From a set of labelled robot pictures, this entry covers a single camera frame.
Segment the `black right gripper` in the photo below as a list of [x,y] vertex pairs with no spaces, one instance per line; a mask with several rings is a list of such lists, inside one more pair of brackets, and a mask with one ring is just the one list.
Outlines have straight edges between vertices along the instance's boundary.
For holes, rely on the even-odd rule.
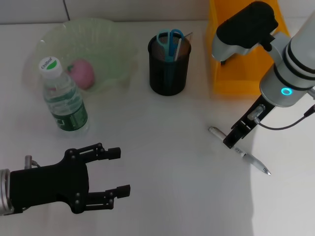
[[274,108],[275,106],[267,102],[261,95],[232,126],[231,132],[225,137],[223,143],[228,148],[234,147],[239,140],[248,135],[257,126],[257,123],[263,120]]

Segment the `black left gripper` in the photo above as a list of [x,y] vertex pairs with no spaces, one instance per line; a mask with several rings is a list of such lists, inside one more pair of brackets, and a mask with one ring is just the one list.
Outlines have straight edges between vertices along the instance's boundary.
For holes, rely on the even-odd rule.
[[130,185],[88,193],[86,163],[120,157],[119,147],[105,149],[102,143],[97,143],[67,150],[57,164],[11,172],[9,199],[14,212],[21,213],[24,208],[54,202],[66,203],[74,214],[85,210],[113,209],[115,198],[130,196]]

